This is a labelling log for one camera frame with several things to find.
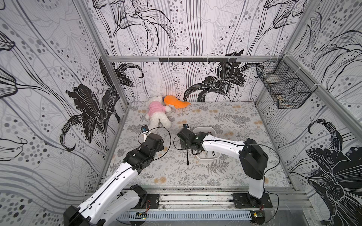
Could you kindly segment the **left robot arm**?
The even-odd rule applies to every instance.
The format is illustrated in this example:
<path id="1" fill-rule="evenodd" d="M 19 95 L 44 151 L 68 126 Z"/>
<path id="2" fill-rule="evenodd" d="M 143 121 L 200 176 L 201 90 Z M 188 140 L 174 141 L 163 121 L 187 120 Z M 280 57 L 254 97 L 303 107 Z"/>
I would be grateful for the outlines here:
<path id="1" fill-rule="evenodd" d="M 123 189 L 164 149 L 161 136 L 151 133 L 139 147 L 127 153 L 116 172 L 79 206 L 69 206 L 64 212 L 65 226 L 108 226 L 122 213 L 146 201 L 147 192 L 133 185 L 125 195 L 117 198 Z"/>

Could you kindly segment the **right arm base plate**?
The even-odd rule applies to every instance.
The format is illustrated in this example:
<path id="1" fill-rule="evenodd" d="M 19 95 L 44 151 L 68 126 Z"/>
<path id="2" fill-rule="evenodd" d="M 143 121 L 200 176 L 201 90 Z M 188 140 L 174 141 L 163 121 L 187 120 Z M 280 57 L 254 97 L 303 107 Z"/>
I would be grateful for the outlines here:
<path id="1" fill-rule="evenodd" d="M 270 196 L 264 193 L 260 199 L 251 196 L 249 193 L 233 193 L 232 202 L 237 209 L 271 209 L 273 207 Z"/>

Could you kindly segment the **white rectangular storage box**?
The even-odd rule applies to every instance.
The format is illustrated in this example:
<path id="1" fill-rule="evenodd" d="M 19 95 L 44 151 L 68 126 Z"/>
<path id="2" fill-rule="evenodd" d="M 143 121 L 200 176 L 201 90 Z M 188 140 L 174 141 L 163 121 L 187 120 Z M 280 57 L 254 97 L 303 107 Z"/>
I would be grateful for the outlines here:
<path id="1" fill-rule="evenodd" d="M 193 133 L 197 134 L 199 132 L 204 132 L 204 133 L 208 133 L 211 134 L 212 136 L 217 136 L 216 131 L 212 128 L 212 127 L 196 127 L 193 130 Z M 210 161 L 214 161 L 220 158 L 221 154 L 220 153 L 216 153 L 216 152 L 209 152 L 209 151 L 197 151 L 196 152 L 196 157 L 201 160 L 201 161 L 205 161 L 205 162 L 210 162 Z"/>

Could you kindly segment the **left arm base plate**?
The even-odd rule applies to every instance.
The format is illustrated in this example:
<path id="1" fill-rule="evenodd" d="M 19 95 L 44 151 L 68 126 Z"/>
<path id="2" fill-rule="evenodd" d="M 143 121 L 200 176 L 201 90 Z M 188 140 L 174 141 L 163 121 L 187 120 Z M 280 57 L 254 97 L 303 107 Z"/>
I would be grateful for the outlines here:
<path id="1" fill-rule="evenodd" d="M 139 203 L 133 208 L 138 210 L 158 209 L 160 194 L 146 194 L 140 198 Z"/>

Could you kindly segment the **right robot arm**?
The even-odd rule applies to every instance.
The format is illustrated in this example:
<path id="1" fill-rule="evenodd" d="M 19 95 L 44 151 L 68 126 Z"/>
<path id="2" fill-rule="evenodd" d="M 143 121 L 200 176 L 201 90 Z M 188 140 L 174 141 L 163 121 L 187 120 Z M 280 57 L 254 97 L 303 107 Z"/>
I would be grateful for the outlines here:
<path id="1" fill-rule="evenodd" d="M 259 200 L 263 197 L 269 157 L 253 139 L 231 141 L 205 132 L 195 134 L 188 128 L 182 128 L 177 137 L 187 149 L 216 152 L 240 160 L 244 173 L 249 177 L 249 196 Z"/>

